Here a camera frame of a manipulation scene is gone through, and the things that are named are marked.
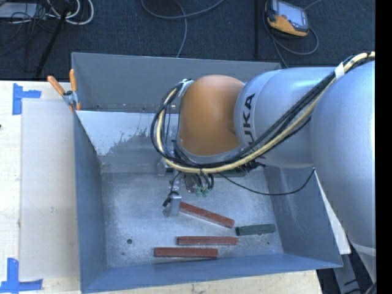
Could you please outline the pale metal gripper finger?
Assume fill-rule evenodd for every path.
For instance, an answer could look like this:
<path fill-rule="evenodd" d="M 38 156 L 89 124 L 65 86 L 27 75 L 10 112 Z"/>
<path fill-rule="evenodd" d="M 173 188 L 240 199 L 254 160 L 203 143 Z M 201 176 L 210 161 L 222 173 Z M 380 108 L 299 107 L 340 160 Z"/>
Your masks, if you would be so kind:
<path fill-rule="evenodd" d="M 165 217 L 177 216 L 180 209 L 182 196 L 170 194 L 163 203 L 163 215 Z"/>

